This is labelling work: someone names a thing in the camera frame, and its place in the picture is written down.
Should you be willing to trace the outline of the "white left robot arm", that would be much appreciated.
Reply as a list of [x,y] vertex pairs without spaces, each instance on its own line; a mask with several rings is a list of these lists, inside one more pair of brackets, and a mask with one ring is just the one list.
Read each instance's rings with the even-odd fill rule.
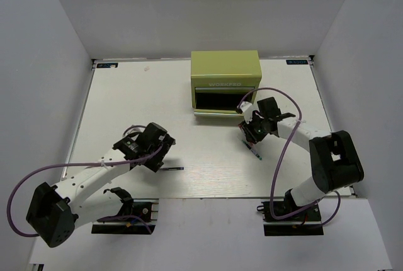
[[51,248],[64,243],[76,228],[91,222],[149,221],[131,194],[112,181],[136,166],[157,172],[176,141],[167,130],[151,122],[142,132],[126,135],[97,163],[78,174],[49,185],[42,183],[34,193],[26,220]]

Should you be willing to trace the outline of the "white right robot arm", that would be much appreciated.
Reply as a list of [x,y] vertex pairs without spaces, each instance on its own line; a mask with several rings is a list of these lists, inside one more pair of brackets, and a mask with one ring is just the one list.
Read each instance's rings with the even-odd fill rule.
[[364,179],[355,145],[345,130],[316,129],[306,124],[300,115],[281,112],[273,97],[259,100],[256,107],[243,101],[237,106],[237,112],[244,117],[239,127],[248,143],[257,144],[272,135],[284,139],[285,147],[295,144],[310,156],[308,179],[285,193],[279,210],[275,209],[274,201],[270,201],[269,212],[273,219],[300,219],[327,194]]

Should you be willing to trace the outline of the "red pen refill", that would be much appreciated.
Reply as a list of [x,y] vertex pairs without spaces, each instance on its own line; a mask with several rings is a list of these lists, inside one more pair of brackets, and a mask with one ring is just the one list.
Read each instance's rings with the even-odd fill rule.
[[256,150],[253,147],[253,144],[250,142],[247,142],[247,145],[249,146],[249,150],[251,150],[253,153],[256,153]]

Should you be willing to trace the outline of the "green metal drawer toolbox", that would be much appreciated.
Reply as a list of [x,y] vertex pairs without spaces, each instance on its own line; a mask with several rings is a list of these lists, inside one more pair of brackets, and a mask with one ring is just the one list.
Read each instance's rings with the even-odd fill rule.
[[199,117],[240,117],[241,100],[254,102],[262,70],[256,50],[192,51],[191,100]]

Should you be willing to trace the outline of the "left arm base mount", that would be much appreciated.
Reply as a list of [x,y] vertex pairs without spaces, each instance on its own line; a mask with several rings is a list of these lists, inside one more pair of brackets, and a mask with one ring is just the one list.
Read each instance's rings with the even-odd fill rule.
[[91,228],[92,234],[151,235],[157,224],[159,199],[135,199],[117,212],[103,214]]

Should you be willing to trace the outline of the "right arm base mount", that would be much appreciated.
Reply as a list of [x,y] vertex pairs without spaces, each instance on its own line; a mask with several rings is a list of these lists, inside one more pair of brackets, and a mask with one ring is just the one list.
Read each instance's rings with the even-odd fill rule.
[[263,229],[265,236],[322,236],[322,218],[318,205],[289,217],[276,220],[270,214],[270,202],[262,202],[256,208],[263,217]]

